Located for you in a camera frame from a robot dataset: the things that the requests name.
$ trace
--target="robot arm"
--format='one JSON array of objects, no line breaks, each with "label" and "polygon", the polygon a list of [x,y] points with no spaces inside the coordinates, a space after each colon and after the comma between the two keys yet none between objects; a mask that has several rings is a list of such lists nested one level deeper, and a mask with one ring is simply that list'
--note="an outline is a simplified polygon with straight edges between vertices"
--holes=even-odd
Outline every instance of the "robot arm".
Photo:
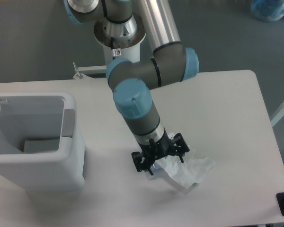
[{"label": "robot arm", "polygon": [[[70,2],[82,1],[90,6],[98,0],[68,0],[70,6]],[[116,58],[108,64],[106,78],[118,111],[142,149],[142,152],[132,153],[136,169],[152,174],[150,167],[155,160],[177,155],[183,162],[182,156],[189,148],[180,133],[172,140],[168,138],[150,89],[194,77],[199,71],[199,62],[195,51],[181,44],[167,0],[138,0],[143,27],[137,26],[131,4],[130,0],[102,0],[102,4],[87,15],[93,19],[105,17],[102,31],[96,27],[97,22],[94,31],[98,40],[101,36],[98,33],[104,34],[103,43],[111,49],[126,48],[128,42],[135,44],[139,31],[145,28],[147,32],[153,57],[137,62]]]}]

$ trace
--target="blue joint cap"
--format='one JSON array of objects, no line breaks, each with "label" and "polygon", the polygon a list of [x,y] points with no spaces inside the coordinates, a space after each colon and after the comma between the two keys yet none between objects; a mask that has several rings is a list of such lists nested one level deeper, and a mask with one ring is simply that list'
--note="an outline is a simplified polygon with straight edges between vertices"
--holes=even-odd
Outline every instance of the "blue joint cap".
[{"label": "blue joint cap", "polygon": [[74,23],[74,24],[76,24],[76,25],[80,25],[81,22],[79,22],[79,21],[75,18],[75,16],[73,15],[73,13],[72,13],[72,11],[71,11],[69,5],[68,5],[67,0],[63,0],[63,2],[64,2],[64,6],[65,6],[65,9],[66,9],[66,12],[67,12],[67,14],[68,14],[70,20],[72,21],[72,23]]},{"label": "blue joint cap", "polygon": [[106,79],[107,79],[107,82],[109,84],[109,77],[110,77],[110,74],[111,72],[114,70],[114,68],[118,65],[118,64],[121,64],[123,62],[131,62],[130,60],[126,59],[126,58],[116,58],[114,60],[112,60],[107,68],[106,68],[106,73],[105,73],[105,76],[106,76]]},{"label": "blue joint cap", "polygon": [[186,66],[183,80],[195,77],[199,72],[199,59],[193,48],[185,48]]},{"label": "blue joint cap", "polygon": [[145,83],[136,78],[123,80],[114,90],[115,106],[128,119],[144,117],[152,105],[151,91]]}]

